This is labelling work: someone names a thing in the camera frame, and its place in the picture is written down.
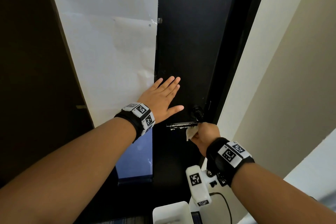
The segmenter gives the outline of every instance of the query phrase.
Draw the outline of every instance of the wristband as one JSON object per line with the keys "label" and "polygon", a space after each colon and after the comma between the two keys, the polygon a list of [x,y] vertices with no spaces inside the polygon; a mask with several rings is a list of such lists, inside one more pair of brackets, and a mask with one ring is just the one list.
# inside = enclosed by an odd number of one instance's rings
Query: wristband
{"label": "wristband", "polygon": [[148,106],[142,103],[132,103],[126,105],[120,113],[115,117],[128,120],[136,131],[136,138],[133,143],[146,132],[148,132],[155,124],[154,115]]}
{"label": "wristband", "polygon": [[216,174],[222,186],[231,187],[232,179],[239,168],[245,163],[254,163],[250,153],[237,142],[231,142],[224,137],[213,141],[206,152],[207,169]]}

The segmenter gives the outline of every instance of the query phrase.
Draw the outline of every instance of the black cable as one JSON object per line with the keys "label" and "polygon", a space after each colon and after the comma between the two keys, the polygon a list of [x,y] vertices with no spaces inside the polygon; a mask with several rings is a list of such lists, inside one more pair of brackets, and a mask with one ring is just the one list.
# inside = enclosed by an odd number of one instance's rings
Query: black cable
{"label": "black cable", "polygon": [[224,198],[225,203],[226,203],[226,205],[227,205],[227,209],[229,210],[229,214],[230,214],[230,222],[231,222],[231,224],[232,224],[232,215],[231,215],[231,211],[230,211],[230,208],[229,208],[229,204],[228,204],[226,198],[223,196],[223,194],[222,194],[222,193],[219,193],[219,192],[212,192],[212,193],[210,193],[209,195],[210,195],[210,196],[213,196],[213,195],[216,195],[216,194],[221,195],[221,196]]}

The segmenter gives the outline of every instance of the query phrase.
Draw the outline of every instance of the hand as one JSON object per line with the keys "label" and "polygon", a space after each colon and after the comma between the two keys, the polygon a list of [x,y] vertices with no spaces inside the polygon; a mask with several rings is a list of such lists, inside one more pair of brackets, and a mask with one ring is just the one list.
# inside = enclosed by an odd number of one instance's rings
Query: hand
{"label": "hand", "polygon": [[177,77],[174,79],[174,76],[171,76],[160,87],[159,85],[163,79],[158,79],[137,101],[149,107],[153,112],[156,123],[162,122],[184,109],[183,105],[177,105],[168,109],[169,104],[180,88],[179,82],[181,78]]}
{"label": "hand", "polygon": [[217,125],[203,122],[198,124],[198,132],[191,138],[201,154],[206,157],[208,146],[221,137]]}

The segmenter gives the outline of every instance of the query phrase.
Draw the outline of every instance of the person's right arm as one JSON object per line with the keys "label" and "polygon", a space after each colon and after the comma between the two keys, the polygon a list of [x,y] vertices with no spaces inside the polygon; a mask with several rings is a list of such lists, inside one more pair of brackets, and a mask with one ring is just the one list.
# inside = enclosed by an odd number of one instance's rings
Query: person's right arm
{"label": "person's right arm", "polygon": [[[205,156],[218,137],[218,127],[204,122],[192,141]],[[336,223],[336,213],[255,163],[242,165],[231,189],[258,224]]]}

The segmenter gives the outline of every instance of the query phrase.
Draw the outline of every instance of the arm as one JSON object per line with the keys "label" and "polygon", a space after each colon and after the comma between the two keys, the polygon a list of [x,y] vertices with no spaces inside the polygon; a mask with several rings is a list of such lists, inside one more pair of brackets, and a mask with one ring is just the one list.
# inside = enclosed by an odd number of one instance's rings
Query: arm
{"label": "arm", "polygon": [[[157,123],[181,111],[168,106],[180,78],[162,78],[138,102]],[[134,141],[133,125],[113,118],[52,152],[0,190],[0,223],[73,223]]]}
{"label": "arm", "polygon": [[[218,137],[216,125],[203,123],[192,141],[205,156]],[[242,165],[231,188],[258,224],[336,223],[336,213],[258,164]]]}

